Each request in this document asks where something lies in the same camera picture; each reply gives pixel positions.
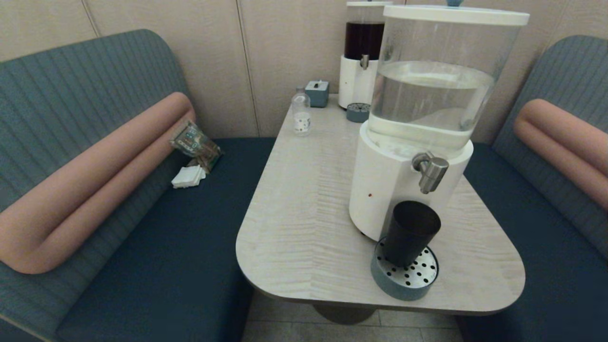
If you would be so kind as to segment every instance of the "small blue box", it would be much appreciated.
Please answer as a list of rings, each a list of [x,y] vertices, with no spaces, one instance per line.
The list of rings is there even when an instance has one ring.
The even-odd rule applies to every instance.
[[[310,97],[310,106],[325,108],[327,98],[330,96],[330,83],[328,81],[310,81],[305,88],[306,95]]]

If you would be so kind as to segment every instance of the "blue knob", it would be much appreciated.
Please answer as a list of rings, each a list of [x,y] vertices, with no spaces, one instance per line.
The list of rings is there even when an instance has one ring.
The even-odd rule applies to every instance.
[[[458,7],[462,4],[464,0],[447,0],[447,5],[449,7]]]

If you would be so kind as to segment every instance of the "table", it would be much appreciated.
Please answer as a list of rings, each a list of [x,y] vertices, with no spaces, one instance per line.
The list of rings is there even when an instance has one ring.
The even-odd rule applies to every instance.
[[[238,233],[238,263],[255,288],[285,301],[453,315],[489,315],[521,295],[522,259],[465,177],[429,245],[440,273],[428,294],[384,293],[370,273],[375,242],[348,214],[361,125],[336,95],[311,112],[304,138],[287,114]]]

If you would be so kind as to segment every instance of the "plastic bottle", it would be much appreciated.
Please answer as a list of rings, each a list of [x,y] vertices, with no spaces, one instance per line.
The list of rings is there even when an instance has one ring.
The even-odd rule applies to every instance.
[[[310,134],[310,97],[306,95],[302,86],[297,87],[295,91],[291,99],[294,133],[296,136],[307,136]]]

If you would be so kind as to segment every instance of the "beige wall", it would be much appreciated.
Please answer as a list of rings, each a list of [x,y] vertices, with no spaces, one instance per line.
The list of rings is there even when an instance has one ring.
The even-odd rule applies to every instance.
[[[131,29],[176,54],[212,137],[275,136],[296,85],[337,92],[346,0],[4,0],[0,60]],[[409,0],[442,4],[443,0]],[[467,0],[531,14],[473,140],[491,142],[540,54],[573,34],[608,38],[608,0]]]

